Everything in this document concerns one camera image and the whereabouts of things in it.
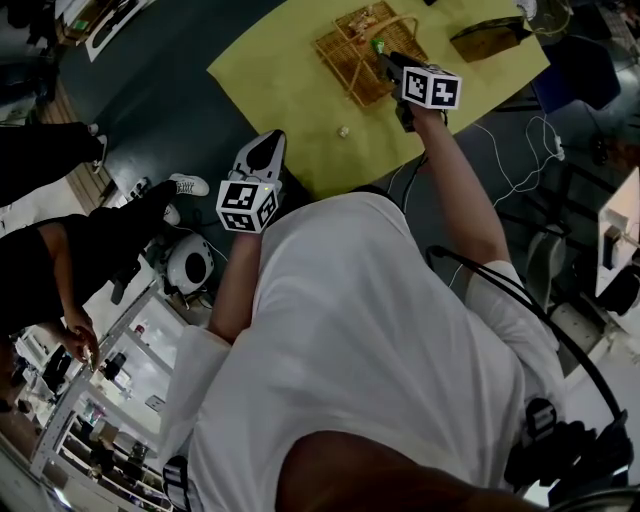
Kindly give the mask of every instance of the black chair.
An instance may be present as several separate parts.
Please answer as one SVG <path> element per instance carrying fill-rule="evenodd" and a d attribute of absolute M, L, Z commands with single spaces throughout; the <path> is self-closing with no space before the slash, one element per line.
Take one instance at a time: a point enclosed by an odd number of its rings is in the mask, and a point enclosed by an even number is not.
<path fill-rule="evenodd" d="M 550 114 L 575 100 L 601 110 L 620 94 L 613 61 L 600 43 L 585 37 L 566 36 L 556 44 L 544 46 L 543 50 L 550 66 L 531 82 L 536 104 L 501 107 L 497 112 L 542 110 Z"/>

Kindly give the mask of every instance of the leg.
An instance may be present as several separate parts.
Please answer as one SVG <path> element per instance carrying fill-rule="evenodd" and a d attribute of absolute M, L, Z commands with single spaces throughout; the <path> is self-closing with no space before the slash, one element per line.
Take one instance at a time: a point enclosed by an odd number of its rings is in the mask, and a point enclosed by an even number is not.
<path fill-rule="evenodd" d="M 176 183 L 165 181 L 153 187 L 141 199 L 135 199 L 122 208 L 94 210 L 89 220 L 93 229 L 102 233 L 103 239 L 117 240 L 113 245 L 120 247 L 113 250 L 122 253 L 122 257 L 116 259 L 124 263 L 127 258 L 137 256 L 160 232 L 164 210 L 175 195 Z"/>
<path fill-rule="evenodd" d="M 14 163 L 3 173 L 0 206 L 59 180 L 81 162 L 102 157 L 102 145 L 82 123 L 0 128 L 0 154 Z"/>
<path fill-rule="evenodd" d="M 167 181 L 122 208 L 97 208 L 88 218 L 82 217 L 86 222 L 74 229 L 65 226 L 73 251 L 74 291 L 79 304 L 136 262 L 160 232 L 164 209 L 175 191 L 176 184 Z"/>

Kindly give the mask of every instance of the hand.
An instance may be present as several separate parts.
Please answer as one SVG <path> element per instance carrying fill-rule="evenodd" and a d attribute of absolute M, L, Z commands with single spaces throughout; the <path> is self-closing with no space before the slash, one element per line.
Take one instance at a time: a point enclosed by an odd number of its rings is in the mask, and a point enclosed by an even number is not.
<path fill-rule="evenodd" d="M 99 348 L 91 318 L 81 307 L 73 307 L 65 311 L 64 319 L 67 322 L 67 330 L 62 336 L 61 342 L 80 362 L 87 362 L 84 357 L 84 347 L 87 346 L 91 351 L 91 362 L 95 368 L 98 363 Z"/>

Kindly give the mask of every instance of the small cube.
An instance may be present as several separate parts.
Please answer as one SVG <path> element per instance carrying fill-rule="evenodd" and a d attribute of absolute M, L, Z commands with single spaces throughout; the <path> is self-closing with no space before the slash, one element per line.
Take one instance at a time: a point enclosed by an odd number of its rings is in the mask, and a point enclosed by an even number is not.
<path fill-rule="evenodd" d="M 429 65 L 406 67 L 402 76 L 402 99 L 437 110 L 455 110 L 460 105 L 462 78 Z"/>
<path fill-rule="evenodd" d="M 278 194 L 271 183 L 220 183 L 216 212 L 227 231 L 262 233 L 277 209 Z"/>

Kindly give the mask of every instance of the yellow paper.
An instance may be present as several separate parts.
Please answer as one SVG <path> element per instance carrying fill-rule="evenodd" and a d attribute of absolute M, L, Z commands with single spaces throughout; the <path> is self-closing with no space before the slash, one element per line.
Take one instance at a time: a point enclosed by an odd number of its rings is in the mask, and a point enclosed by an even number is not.
<path fill-rule="evenodd" d="M 455 133 L 529 83 L 548 61 L 535 37 L 489 59 L 466 63 L 449 39 L 465 27 L 518 15 L 512 0 L 388 0 L 398 14 L 420 21 L 417 39 L 429 60 L 463 78 Z M 332 20 L 368 5 L 363 0 L 287 0 L 236 40 L 208 71 L 258 133 L 287 134 L 286 165 L 317 198 L 347 192 L 417 157 L 422 145 L 407 134 L 386 97 L 357 106 L 313 43 Z M 341 138 L 340 127 L 349 128 Z"/>

